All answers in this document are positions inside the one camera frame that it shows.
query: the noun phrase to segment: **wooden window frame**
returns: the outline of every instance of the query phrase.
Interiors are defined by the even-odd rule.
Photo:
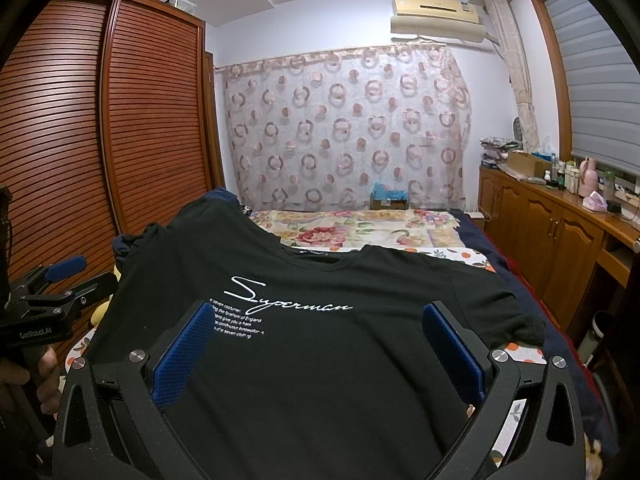
[[[572,150],[572,124],[571,124],[571,101],[569,100],[569,89],[566,82],[566,72],[562,62],[562,54],[558,44],[558,37],[546,5],[541,0],[531,0],[533,8],[536,9],[540,27],[545,37],[546,49],[551,60],[551,70],[554,74],[554,84],[556,86],[556,101],[558,102],[558,127],[560,136],[560,160],[571,160]]]

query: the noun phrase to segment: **blue gripper pad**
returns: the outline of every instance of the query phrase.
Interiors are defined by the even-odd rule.
[[[422,310],[422,331],[460,399],[479,406],[484,400],[482,368],[433,303],[425,305]]]
[[[213,306],[203,303],[156,365],[151,395],[161,410],[182,393],[215,324]]]
[[[64,262],[49,266],[44,274],[44,279],[51,283],[61,282],[85,269],[86,260],[84,256],[74,256]]]

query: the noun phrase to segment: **silver bolt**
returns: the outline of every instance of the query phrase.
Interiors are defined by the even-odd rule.
[[[129,354],[129,361],[132,363],[139,363],[146,357],[146,353],[144,350],[134,350]]]
[[[509,359],[509,354],[504,350],[494,350],[491,352],[491,357],[493,357],[499,363],[504,363]]]
[[[74,370],[81,370],[82,368],[84,368],[84,365],[86,364],[86,361],[84,360],[84,357],[76,357],[72,363],[71,363],[71,367]]]
[[[551,362],[554,364],[556,368],[564,368],[566,366],[566,361],[564,360],[563,357],[560,357],[559,355],[554,355],[551,358]]]

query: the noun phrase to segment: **sheer patterned curtain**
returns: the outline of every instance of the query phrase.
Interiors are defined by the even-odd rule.
[[[464,207],[470,124],[452,52],[401,44],[221,69],[242,199],[256,210],[353,210],[375,182],[415,207]]]
[[[540,139],[531,98],[529,66],[524,55],[520,31],[507,0],[484,0],[484,2],[498,33],[511,78],[511,86],[516,96],[518,117],[522,127],[522,144],[524,150],[531,153],[540,145]]]

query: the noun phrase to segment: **stack of clothes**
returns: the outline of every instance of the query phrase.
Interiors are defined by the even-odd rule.
[[[500,137],[484,137],[480,139],[482,146],[482,161],[486,168],[498,169],[498,164],[507,160],[507,154],[513,150],[521,150],[522,142],[516,139],[502,139]]]

